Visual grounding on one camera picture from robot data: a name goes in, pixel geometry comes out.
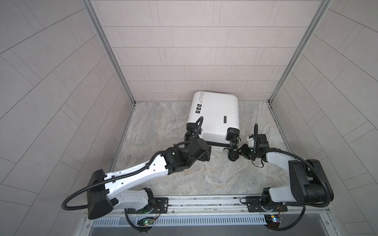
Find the white suitcase with black lining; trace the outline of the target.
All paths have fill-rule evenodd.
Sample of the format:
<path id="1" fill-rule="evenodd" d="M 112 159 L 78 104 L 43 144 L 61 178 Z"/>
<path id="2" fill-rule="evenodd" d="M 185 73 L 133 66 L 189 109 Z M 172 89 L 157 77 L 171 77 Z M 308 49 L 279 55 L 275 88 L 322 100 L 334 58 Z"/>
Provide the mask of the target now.
<path id="1" fill-rule="evenodd" d="M 185 140 L 189 140 L 198 130 L 196 121 L 203 117 L 198 135 L 211 147 L 212 151 L 228 150 L 228 159 L 239 158 L 240 125 L 238 99 L 232 94 L 198 91 L 194 94 L 187 122 Z"/>

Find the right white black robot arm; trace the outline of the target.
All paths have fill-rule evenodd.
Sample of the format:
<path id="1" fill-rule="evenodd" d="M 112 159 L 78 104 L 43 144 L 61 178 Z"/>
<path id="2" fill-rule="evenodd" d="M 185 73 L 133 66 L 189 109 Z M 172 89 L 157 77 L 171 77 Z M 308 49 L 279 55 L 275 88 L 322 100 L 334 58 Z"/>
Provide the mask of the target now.
<path id="1" fill-rule="evenodd" d="M 334 200 L 334 193 L 321 163 L 304 159 L 279 148 L 270 147 L 266 135 L 251 135 L 248 143 L 237 150 L 244 158 L 276 165 L 289 173 L 289 185 L 267 187 L 261 194 L 261 205 L 267 211 L 274 204 L 326 207 Z"/>

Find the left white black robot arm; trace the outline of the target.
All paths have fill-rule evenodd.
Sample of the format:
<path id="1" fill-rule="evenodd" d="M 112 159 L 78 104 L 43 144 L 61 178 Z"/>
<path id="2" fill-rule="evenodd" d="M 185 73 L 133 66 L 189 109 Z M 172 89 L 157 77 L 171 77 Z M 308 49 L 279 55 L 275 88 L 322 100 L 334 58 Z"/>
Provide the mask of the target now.
<path id="1" fill-rule="evenodd" d="M 106 216 L 117 208 L 151 211 L 156 203 L 152 190 L 134 191 L 133 187 L 183 172 L 196 161 L 209 161 L 210 155 L 211 148 L 206 141 L 196 138 L 158 151 L 148 162 L 122 171 L 97 170 L 88 186 L 68 196 L 61 208 L 66 211 L 87 209 L 90 220 Z"/>

